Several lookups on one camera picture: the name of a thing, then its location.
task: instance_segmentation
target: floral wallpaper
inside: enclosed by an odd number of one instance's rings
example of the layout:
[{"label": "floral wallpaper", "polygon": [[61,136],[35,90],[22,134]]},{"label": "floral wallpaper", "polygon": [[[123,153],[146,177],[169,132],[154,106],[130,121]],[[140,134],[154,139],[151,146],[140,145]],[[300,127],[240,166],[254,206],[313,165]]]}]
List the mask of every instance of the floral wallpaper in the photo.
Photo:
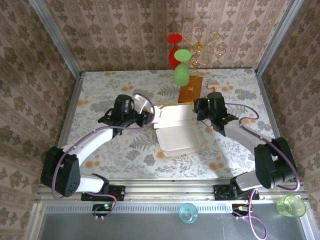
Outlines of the floral wallpaper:
[{"label": "floral wallpaper", "polygon": [[320,1],[303,1],[262,79],[320,226]]},{"label": "floral wallpaper", "polygon": [[223,46],[226,54],[206,55],[205,68],[253,68],[289,1],[44,0],[83,72],[168,69],[169,34],[208,43],[210,32],[221,37],[207,50]]},{"label": "floral wallpaper", "polygon": [[27,0],[0,1],[0,240],[23,238],[75,79]]}]

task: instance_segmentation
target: gold wire rack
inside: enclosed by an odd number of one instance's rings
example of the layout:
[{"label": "gold wire rack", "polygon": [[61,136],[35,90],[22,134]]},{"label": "gold wire rack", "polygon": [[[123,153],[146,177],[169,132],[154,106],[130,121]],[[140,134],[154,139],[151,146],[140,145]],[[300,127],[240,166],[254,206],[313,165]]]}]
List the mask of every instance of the gold wire rack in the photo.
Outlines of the gold wire rack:
[{"label": "gold wire rack", "polygon": [[199,77],[199,71],[197,69],[196,66],[198,65],[202,65],[202,66],[205,66],[207,65],[209,62],[210,62],[210,59],[209,57],[205,56],[202,58],[202,60],[200,61],[198,58],[200,57],[200,53],[201,52],[204,52],[204,53],[207,53],[207,54],[214,54],[214,55],[218,55],[218,56],[222,56],[223,54],[226,53],[226,48],[224,46],[215,46],[215,48],[217,49],[217,51],[219,52],[211,52],[211,51],[207,51],[205,50],[205,48],[213,43],[215,43],[219,38],[220,38],[220,34],[217,33],[216,31],[212,31],[209,33],[209,37],[210,38],[213,38],[214,40],[207,43],[207,44],[202,44],[200,43],[201,39],[203,38],[203,32],[204,32],[204,29],[201,28],[201,27],[197,27],[197,26],[194,26],[190,29],[190,32],[192,34],[196,34],[198,33],[200,38],[198,39],[198,41],[196,43],[191,43],[188,39],[186,39],[184,36],[182,36],[182,38],[191,45],[191,48],[189,48],[188,50],[191,52],[195,52],[190,60],[189,60],[189,65],[190,67],[195,70],[196,72],[196,77],[192,80],[192,82],[194,80],[196,80],[198,77]]}]

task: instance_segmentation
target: wine glass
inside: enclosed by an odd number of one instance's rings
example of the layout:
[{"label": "wine glass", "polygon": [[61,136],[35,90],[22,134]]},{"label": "wine glass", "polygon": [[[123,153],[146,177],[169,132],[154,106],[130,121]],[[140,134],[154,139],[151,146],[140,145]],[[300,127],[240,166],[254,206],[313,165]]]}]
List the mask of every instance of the wine glass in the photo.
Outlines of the wine glass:
[{"label": "wine glass", "polygon": [[179,33],[170,34],[166,41],[170,44],[173,44],[173,49],[169,53],[169,67],[171,69],[176,69],[176,67],[181,63],[180,61],[176,60],[175,53],[179,49],[177,44],[182,41],[182,36]]},{"label": "wine glass", "polygon": [[191,56],[191,52],[186,49],[179,49],[174,54],[175,59],[181,62],[173,72],[173,82],[177,86],[185,86],[189,82],[190,72],[184,62],[189,61]]}]

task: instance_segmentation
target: green wine glass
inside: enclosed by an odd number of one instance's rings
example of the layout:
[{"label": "green wine glass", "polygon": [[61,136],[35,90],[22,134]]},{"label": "green wine glass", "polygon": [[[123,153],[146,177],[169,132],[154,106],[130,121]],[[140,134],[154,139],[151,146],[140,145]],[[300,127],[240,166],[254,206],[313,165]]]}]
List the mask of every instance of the green wine glass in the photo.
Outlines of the green wine glass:
[{"label": "green wine glass", "polygon": [[174,53],[174,58],[181,63],[176,66],[173,72],[173,82],[177,86],[185,86],[189,82],[190,72],[188,67],[184,64],[185,61],[189,61],[192,54],[186,49],[179,49]]}]

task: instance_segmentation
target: blue cup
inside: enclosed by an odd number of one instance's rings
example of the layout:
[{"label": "blue cup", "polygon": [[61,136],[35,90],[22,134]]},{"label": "blue cup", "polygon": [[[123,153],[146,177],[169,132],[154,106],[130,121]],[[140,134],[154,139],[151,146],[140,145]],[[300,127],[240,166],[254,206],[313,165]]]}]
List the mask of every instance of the blue cup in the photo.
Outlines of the blue cup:
[{"label": "blue cup", "polygon": [[179,209],[179,218],[185,224],[192,224],[198,218],[198,209],[191,203],[184,203]]}]

